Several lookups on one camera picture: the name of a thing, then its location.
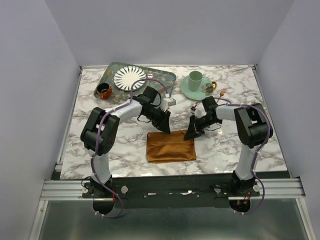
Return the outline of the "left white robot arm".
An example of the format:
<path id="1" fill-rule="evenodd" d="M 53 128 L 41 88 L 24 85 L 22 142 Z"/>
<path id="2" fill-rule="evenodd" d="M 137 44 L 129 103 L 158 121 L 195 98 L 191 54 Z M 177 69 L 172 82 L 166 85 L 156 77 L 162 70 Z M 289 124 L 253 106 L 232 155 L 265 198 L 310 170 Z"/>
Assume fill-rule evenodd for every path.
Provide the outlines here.
<path id="1" fill-rule="evenodd" d="M 161 104 L 153 102 L 159 94 L 154 88 L 147 86 L 138 96 L 130 94 L 130 98 L 112 108 L 95 107 L 80 134 L 80 140 L 91 154 L 91 178 L 96 182 L 93 191 L 101 198 L 107 197 L 111 191 L 108 183 L 112 177 L 109 168 L 109 151 L 112 149 L 119 125 L 140 116 L 146 117 L 157 130 L 170 134 L 169 119 L 171 112 Z"/>

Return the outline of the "orange-brown cloth napkin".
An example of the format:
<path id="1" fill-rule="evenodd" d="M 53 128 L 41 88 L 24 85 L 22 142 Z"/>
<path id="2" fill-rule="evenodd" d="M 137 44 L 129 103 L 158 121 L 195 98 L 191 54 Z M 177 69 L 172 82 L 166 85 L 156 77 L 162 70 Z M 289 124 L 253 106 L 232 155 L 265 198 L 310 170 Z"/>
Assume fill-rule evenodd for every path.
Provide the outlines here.
<path id="1" fill-rule="evenodd" d="M 149 132 L 146 137 L 146 159 L 152 164 L 194 161 L 197 159 L 193 139 L 184 140 L 186 130 Z"/>

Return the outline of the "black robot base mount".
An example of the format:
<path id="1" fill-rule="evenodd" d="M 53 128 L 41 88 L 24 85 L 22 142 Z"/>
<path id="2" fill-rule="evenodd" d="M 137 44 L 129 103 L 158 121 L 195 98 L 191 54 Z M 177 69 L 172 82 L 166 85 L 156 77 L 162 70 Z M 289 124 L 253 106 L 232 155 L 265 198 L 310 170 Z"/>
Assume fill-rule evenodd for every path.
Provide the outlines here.
<path id="1" fill-rule="evenodd" d="M 93 199 L 101 212 L 112 208 L 229 208 L 247 212 L 250 200 L 260 196 L 254 178 L 237 180 L 232 173 L 112 177 L 105 186 L 94 180 L 84 183 L 82 196 Z"/>

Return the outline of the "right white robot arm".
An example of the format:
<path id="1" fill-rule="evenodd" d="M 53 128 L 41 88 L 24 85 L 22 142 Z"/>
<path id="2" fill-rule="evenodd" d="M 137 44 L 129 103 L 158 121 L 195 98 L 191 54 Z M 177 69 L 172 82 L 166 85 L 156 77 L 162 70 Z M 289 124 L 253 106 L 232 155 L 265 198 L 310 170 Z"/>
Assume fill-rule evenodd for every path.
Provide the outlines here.
<path id="1" fill-rule="evenodd" d="M 232 104 L 227 101 L 226 104 L 219 105 L 212 96 L 201 102 L 206 114 L 202 117 L 190 116 L 184 140 L 204 135 L 205 128 L 213 124 L 221 125 L 224 120 L 234 121 L 242 147 L 238 165 L 232 173 L 230 191 L 241 196 L 256 179 L 259 152 L 273 135 L 271 123 L 260 103 Z"/>

